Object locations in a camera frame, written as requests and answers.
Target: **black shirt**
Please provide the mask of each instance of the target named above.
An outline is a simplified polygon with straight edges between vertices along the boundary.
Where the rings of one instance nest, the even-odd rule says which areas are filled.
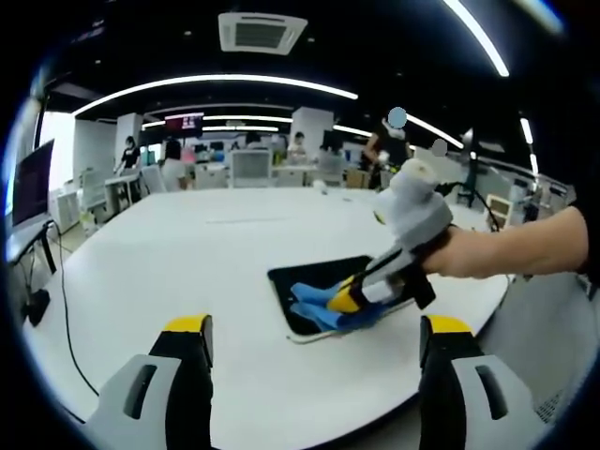
[[[389,162],[400,167],[409,156],[406,153],[406,131],[399,130],[398,132],[401,132],[403,137],[391,136],[387,127],[382,122],[377,124],[375,129],[373,129],[373,133],[377,134],[378,137],[375,143],[375,151],[379,153],[385,150],[390,154]],[[370,164],[370,160],[363,154],[360,161],[361,169],[368,170]]]
[[[135,163],[142,153],[138,147],[126,148],[123,152],[121,160],[125,162],[125,169],[132,169],[135,167]]]
[[[600,186],[593,181],[575,185],[577,199],[571,206],[579,210],[588,229],[588,259],[578,271],[586,274],[592,284],[600,286],[600,217],[595,198],[598,189]]]

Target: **ceiling air conditioner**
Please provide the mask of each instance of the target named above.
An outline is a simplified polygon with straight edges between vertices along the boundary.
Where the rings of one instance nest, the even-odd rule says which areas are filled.
[[[226,12],[218,16],[224,52],[289,54],[308,21],[258,12]]]

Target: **black cable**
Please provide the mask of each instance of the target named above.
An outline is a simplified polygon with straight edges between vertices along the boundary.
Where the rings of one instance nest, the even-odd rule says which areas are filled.
[[[440,194],[442,194],[443,197],[445,197],[446,195],[448,195],[450,192],[452,192],[452,190],[456,187],[456,186],[462,186],[463,188],[466,188],[468,190],[470,190],[475,197],[477,197],[481,203],[484,204],[484,206],[487,209],[487,213],[489,214],[492,222],[493,222],[493,232],[499,232],[501,229],[500,224],[498,223],[498,219],[496,219],[496,216],[494,215],[494,213],[492,212],[491,208],[488,205],[488,202],[486,202],[486,200],[483,198],[483,196],[477,191],[477,189],[475,189],[474,187],[468,186],[465,183],[462,183],[460,181],[456,181],[454,183],[440,183],[436,188],[435,191],[439,192]]]
[[[65,410],[65,412],[70,415],[71,417],[73,417],[77,422],[79,422],[80,424],[84,424],[85,422],[83,421],[83,419],[81,419],[81,417],[79,415],[77,415],[75,412],[73,412],[72,410],[70,410],[69,408],[67,408],[65,405],[60,405],[63,407],[63,410]]]
[[[58,243],[58,241],[55,241],[54,239],[52,239],[50,236],[48,237],[48,239],[55,244],[57,247],[62,247],[64,250],[68,251],[70,254],[73,254],[73,250],[71,250],[70,248],[67,248],[61,244]]]
[[[25,267],[23,266],[23,261],[19,260],[19,266],[21,267],[22,277],[25,281],[25,289],[27,290],[27,294],[31,295],[31,279],[34,275],[34,264],[36,263],[36,252],[33,252],[31,257],[31,266],[29,267],[29,277],[27,277],[27,272],[25,272]]]
[[[73,364],[75,365],[75,368],[77,369],[79,374],[82,376],[82,379],[85,382],[85,384],[88,385],[88,387],[92,390],[92,392],[94,394],[96,394],[98,397],[100,397],[100,394],[98,393],[96,388],[87,380],[85,375],[83,375],[83,372],[79,367],[79,364],[77,364],[77,359],[75,358],[75,353],[73,352],[73,344],[71,342],[71,331],[70,331],[70,326],[68,324],[67,293],[65,292],[65,269],[63,267],[63,246],[62,246],[63,237],[62,237],[60,231],[58,230],[58,226],[56,226],[56,230],[58,231],[58,255],[59,255],[59,259],[60,259],[60,285],[61,285],[61,289],[63,291],[63,301],[65,304],[65,326],[67,329],[68,350],[71,353],[71,359],[73,360]]]

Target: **white shirt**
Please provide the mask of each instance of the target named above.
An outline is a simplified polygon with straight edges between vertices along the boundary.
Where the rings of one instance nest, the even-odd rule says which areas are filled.
[[[177,192],[181,190],[179,180],[186,177],[186,164],[184,161],[167,158],[165,159],[161,171],[167,192]]]

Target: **floor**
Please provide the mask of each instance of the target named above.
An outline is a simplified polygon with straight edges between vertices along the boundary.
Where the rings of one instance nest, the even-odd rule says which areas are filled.
[[[63,261],[86,239],[80,225],[60,241]],[[59,242],[51,242],[52,255],[60,266]],[[32,288],[43,286],[48,270],[37,250]],[[23,261],[29,268],[29,262]],[[486,353],[499,356],[532,390],[534,407],[550,405],[555,414],[568,404],[599,345],[600,300],[590,301],[573,274],[518,277],[480,341]],[[392,414],[380,427],[359,438],[340,442],[347,450],[418,449],[420,417],[414,402]]]

